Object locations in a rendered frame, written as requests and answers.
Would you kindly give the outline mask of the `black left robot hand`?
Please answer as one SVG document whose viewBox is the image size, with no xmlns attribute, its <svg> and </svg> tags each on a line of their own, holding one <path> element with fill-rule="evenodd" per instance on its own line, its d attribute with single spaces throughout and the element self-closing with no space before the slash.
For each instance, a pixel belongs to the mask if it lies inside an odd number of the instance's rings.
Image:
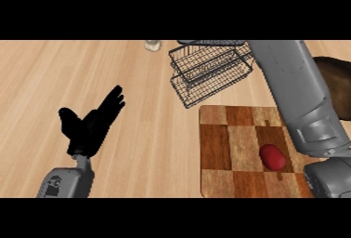
<svg viewBox="0 0 351 238">
<path fill-rule="evenodd" d="M 92 157 L 101 150 L 110 127 L 126 106 L 123 87 L 117 86 L 98 109 L 93 109 L 85 118 L 70 108 L 59 109 L 62 133 L 70 139 L 68 154 L 82 154 Z"/>
</svg>

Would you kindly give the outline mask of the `checkered wooden cutting board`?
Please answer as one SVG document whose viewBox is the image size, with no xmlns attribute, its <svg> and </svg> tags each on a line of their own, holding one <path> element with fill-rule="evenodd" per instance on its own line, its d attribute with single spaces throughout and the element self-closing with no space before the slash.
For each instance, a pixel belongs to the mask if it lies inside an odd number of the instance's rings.
<svg viewBox="0 0 351 238">
<path fill-rule="evenodd" d="M 313 196 L 303 167 L 318 160 L 297 152 L 276 108 L 204 105 L 200 131 L 204 197 Z M 266 144 L 284 154 L 281 171 L 264 166 L 260 149 Z"/>
</svg>

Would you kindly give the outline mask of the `dark brown rounded object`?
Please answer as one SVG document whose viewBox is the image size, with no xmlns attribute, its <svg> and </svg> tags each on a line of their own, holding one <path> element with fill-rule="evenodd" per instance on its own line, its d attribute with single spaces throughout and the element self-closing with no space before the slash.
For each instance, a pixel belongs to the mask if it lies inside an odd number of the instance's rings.
<svg viewBox="0 0 351 238">
<path fill-rule="evenodd" d="M 315 61 L 329 87 L 338 117 L 351 121 L 351 62 L 331 57 L 316 57 Z"/>
</svg>

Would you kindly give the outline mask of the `pale cream bottle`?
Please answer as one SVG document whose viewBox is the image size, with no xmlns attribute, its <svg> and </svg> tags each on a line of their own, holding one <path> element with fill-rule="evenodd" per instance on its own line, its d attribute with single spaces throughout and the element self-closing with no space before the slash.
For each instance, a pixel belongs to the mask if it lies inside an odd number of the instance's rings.
<svg viewBox="0 0 351 238">
<path fill-rule="evenodd" d="M 163 47 L 163 41 L 161 40 L 146 40 L 145 46 L 146 46 L 146 50 L 157 52 Z"/>
</svg>

